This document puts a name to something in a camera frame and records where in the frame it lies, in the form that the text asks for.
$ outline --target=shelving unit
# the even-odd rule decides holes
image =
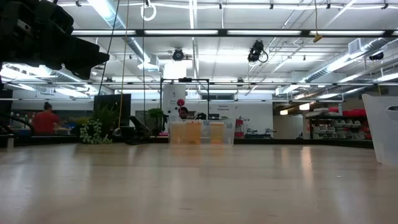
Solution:
[[[366,116],[312,116],[310,139],[357,139],[365,140],[370,135],[361,128],[367,126]]]

